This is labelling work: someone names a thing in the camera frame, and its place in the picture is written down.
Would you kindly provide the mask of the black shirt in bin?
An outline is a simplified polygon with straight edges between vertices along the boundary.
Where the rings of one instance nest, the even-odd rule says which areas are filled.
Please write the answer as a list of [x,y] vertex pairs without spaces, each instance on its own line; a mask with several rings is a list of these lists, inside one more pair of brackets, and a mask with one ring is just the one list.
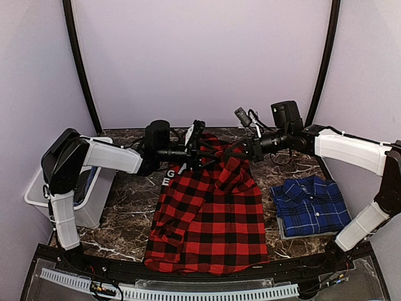
[[74,190],[74,198],[73,198],[74,206],[79,206],[85,199],[86,196],[85,189],[89,175],[90,175],[90,170],[86,170],[83,171],[78,177],[78,182]]

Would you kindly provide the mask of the left black frame post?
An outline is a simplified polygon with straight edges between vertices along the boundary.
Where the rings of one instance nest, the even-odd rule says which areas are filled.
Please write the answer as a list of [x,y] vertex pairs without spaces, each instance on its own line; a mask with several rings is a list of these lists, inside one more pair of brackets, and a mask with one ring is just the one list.
[[90,115],[90,119],[97,135],[103,132],[102,125],[96,111],[95,102],[91,94],[90,85],[86,75],[86,70],[81,54],[80,44],[78,41],[78,33],[73,13],[73,2],[70,0],[62,0],[63,11],[65,15],[65,23],[70,41],[71,52],[75,63],[78,80],[80,82],[81,91],[85,100],[86,108]]

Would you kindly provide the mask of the white plastic laundry bin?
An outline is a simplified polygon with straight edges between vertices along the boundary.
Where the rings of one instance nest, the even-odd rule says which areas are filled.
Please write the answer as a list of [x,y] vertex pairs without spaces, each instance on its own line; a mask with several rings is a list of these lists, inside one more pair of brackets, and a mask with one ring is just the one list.
[[[108,137],[85,137],[73,129],[65,130],[45,152],[41,159],[41,168],[30,182],[24,200],[45,216],[51,218],[55,208],[49,198],[71,193],[70,204],[75,214],[75,223],[79,227],[97,228],[115,176],[115,169],[109,163],[96,156],[99,150],[112,146]],[[84,203],[74,209],[74,189],[82,171],[97,167]]]

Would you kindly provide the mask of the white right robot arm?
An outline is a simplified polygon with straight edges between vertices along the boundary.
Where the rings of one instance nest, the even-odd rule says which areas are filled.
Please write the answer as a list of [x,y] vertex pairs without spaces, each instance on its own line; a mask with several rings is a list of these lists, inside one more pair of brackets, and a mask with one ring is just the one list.
[[226,151],[227,157],[254,162],[281,150],[356,167],[380,179],[378,193],[327,246],[320,267],[333,272],[359,242],[400,214],[400,141],[379,142],[340,131],[329,125],[305,125],[294,100],[271,105],[274,128],[262,123],[253,110],[234,114],[249,132]]

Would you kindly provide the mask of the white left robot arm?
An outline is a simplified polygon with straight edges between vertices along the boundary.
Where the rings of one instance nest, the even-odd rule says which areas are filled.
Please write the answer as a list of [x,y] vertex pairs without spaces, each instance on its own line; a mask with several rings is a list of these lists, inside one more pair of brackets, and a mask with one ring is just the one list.
[[49,218],[55,226],[57,242],[67,251],[63,261],[75,273],[88,269],[88,259],[78,250],[80,237],[74,207],[84,202],[100,169],[148,176],[162,163],[183,164],[199,170],[217,160],[216,150],[202,140],[205,123],[196,120],[183,137],[172,141],[176,131],[166,120],[155,120],[144,135],[129,145],[111,139],[81,135],[66,129],[41,159],[43,194],[49,204]]

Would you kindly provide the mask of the right black frame post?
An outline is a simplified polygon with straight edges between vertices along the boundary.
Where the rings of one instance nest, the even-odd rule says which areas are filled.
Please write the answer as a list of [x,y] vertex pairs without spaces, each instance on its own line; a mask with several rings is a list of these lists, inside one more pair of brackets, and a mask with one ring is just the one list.
[[313,92],[313,96],[311,98],[310,107],[308,109],[308,114],[306,116],[306,121],[305,121],[305,125],[307,127],[313,124],[320,103],[321,95],[323,93],[323,88],[325,85],[326,76],[328,74],[328,69],[330,65],[331,54],[335,42],[338,19],[340,15],[340,7],[341,7],[340,0],[331,1],[330,17],[328,22],[328,29],[326,33],[326,40],[323,49],[320,69],[318,72],[315,89]]

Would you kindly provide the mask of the black frame post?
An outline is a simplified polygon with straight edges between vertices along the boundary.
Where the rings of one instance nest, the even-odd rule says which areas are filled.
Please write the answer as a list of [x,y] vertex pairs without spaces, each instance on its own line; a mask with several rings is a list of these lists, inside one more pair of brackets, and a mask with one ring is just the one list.
[[307,127],[313,124],[320,103],[321,95],[323,93],[323,88],[325,85],[326,76],[328,74],[328,69],[330,65],[331,54],[335,42],[338,19],[340,15],[340,7],[341,7],[340,0],[331,1],[330,17],[328,22],[328,29],[326,33],[326,40],[323,49],[320,69],[318,72],[315,89],[313,92],[313,96],[311,98],[310,107],[308,109],[308,114],[306,116],[306,121],[305,121],[305,125]]
[[86,70],[81,54],[80,44],[78,41],[78,33],[73,13],[73,2],[70,0],[62,0],[63,11],[65,15],[65,23],[70,41],[71,52],[75,63],[78,80],[80,82],[81,91],[85,100],[86,108],[90,115],[90,119],[97,135],[103,132],[102,125],[96,111],[95,102],[91,94],[90,85],[86,75]]

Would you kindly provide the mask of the folded grey shirt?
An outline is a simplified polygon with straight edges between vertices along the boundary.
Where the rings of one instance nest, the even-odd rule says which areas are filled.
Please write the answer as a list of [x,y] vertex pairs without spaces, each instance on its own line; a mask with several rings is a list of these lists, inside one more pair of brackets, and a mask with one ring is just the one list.
[[285,232],[283,219],[280,217],[277,217],[276,219],[277,219],[277,223],[278,223],[279,234],[280,234],[280,237],[282,240],[291,240],[291,239],[298,239],[298,238],[315,238],[315,237],[321,237],[321,236],[336,235],[336,232],[326,232],[326,233],[318,233],[318,234],[312,234],[312,235],[288,236]]

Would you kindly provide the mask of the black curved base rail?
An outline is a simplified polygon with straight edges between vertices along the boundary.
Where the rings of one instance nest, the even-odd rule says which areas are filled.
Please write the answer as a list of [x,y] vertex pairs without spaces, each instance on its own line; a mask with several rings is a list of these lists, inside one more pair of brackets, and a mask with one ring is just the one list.
[[359,243],[346,253],[329,242],[323,253],[285,260],[268,260],[256,253],[192,256],[168,248],[161,257],[134,262],[88,255],[83,248],[63,251],[42,244],[37,246],[34,253],[35,259],[48,260],[63,271],[88,276],[93,280],[127,283],[139,280],[182,280],[194,283],[201,280],[217,282],[262,278],[272,278],[275,282],[317,282],[325,274],[354,271],[356,261],[365,257],[375,257],[369,242]]

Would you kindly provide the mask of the blue checked shirt in bin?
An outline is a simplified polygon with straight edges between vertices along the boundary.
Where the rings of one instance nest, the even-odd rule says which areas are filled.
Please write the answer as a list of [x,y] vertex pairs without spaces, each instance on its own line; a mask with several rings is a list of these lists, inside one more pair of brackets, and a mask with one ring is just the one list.
[[97,172],[97,167],[91,167],[90,169],[87,169],[87,170],[90,170],[90,175],[89,175],[88,182],[87,182],[86,189],[85,189],[86,196],[87,196],[89,189],[91,187],[91,184],[95,178],[95,174]]

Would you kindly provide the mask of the folded blue plaid shirt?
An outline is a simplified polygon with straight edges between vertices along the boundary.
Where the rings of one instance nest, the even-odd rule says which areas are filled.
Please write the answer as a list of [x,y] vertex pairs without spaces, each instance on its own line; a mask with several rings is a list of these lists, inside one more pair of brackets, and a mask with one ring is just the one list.
[[351,222],[335,181],[318,176],[287,179],[270,189],[287,237],[336,233]]

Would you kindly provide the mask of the red black plaid shirt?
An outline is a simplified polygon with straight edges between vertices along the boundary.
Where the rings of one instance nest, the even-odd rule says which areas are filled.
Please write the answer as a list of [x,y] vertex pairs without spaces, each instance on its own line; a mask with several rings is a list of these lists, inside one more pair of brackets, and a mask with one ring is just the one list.
[[[216,137],[203,134],[202,139]],[[249,161],[229,158],[229,142],[219,139],[220,162],[198,171],[172,164],[157,202],[145,258],[176,253],[261,254],[269,260],[262,194]]]

